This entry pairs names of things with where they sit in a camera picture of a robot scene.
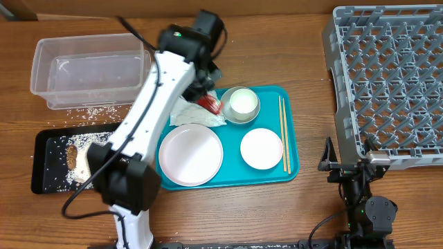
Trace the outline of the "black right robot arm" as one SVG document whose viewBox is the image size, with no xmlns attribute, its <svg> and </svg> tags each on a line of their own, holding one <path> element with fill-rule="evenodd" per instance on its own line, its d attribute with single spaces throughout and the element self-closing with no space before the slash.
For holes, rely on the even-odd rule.
<svg viewBox="0 0 443 249">
<path fill-rule="evenodd" d="M 313 235 L 322 225 L 336 217 L 347 216 L 347 232 L 341 232 L 332 240 L 320 242 L 321 248 L 394 248 L 393 241 L 387 240 L 392 233 L 398 207 L 384 196 L 374 196 L 370 183 L 383 178 L 390 167 L 386 152 L 375 149 L 371 142 L 364 158 L 355 164 L 340 164 L 336 157 L 331 138 L 326 138 L 325 150 L 318 164 L 318 170 L 328 172 L 328 183 L 337 183 L 345 209 L 337 212 L 316 225 L 308 238 L 308 246 L 315 247 Z"/>
</svg>

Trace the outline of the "red snack wrapper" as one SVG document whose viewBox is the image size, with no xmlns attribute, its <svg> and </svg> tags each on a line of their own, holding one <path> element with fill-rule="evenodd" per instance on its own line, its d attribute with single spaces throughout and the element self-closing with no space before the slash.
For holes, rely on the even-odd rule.
<svg viewBox="0 0 443 249">
<path fill-rule="evenodd" d="M 204 95 L 197 100 L 197 104 L 207 111 L 219 115 L 223 106 L 223 103 L 220 102 L 216 97 L 211 95 Z"/>
</svg>

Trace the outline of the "large white plate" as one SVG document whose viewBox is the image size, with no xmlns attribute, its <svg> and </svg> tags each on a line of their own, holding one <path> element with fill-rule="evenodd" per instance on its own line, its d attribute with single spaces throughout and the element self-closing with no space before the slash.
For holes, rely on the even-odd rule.
<svg viewBox="0 0 443 249">
<path fill-rule="evenodd" d="M 159 165 L 173 183 L 195 187 L 219 171 L 224 149 L 219 137 L 200 124 L 184 124 L 169 132 L 159 148 Z"/>
</svg>

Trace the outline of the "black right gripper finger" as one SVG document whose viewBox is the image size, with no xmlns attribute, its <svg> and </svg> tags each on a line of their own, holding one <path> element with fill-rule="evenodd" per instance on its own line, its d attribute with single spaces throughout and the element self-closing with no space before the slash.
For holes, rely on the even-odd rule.
<svg viewBox="0 0 443 249">
<path fill-rule="evenodd" d="M 378 151 L 379 149 L 377 148 L 377 145 L 375 142 L 376 142 L 376 140 L 375 140 L 374 136 L 367 137 L 364 140 L 364 144 L 363 144 L 364 152 Z"/>
<path fill-rule="evenodd" d="M 318 171 L 331 171 L 338 167 L 338 160 L 330 137 L 326 138 L 325 150 L 323 156 L 318 164 Z"/>
</svg>

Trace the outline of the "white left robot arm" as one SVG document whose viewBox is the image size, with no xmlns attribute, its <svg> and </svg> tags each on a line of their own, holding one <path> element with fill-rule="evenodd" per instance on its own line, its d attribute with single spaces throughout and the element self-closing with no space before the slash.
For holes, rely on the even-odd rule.
<svg viewBox="0 0 443 249">
<path fill-rule="evenodd" d="M 159 192 L 161 177 L 152 168 L 156 146 L 179 98 L 191 102 L 213 90 L 222 76 L 214 50 L 223 21 L 201 10 L 191 27 L 170 25 L 161 31 L 154 67 L 131 110 L 105 145 L 87 152 L 87 184 L 100 193 L 115 218 L 115 248 L 153 248 L 148 210 Z"/>
</svg>

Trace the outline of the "white napkin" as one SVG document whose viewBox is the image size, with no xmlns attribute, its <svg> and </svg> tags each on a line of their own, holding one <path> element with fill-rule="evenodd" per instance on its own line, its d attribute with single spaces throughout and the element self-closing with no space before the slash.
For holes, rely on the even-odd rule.
<svg viewBox="0 0 443 249">
<path fill-rule="evenodd" d="M 180 97 L 170 113 L 170 126 L 186 124 L 220 127 L 226 125 L 226 119 L 222 114 L 211 113 L 202 106 Z"/>
</svg>

